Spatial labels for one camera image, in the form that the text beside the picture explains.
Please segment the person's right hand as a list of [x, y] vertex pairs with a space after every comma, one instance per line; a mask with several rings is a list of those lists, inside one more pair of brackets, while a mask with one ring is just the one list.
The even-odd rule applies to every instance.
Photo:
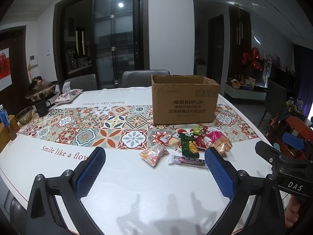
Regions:
[[300, 203], [296, 196], [291, 196], [285, 209], [285, 226], [291, 228], [299, 218]]

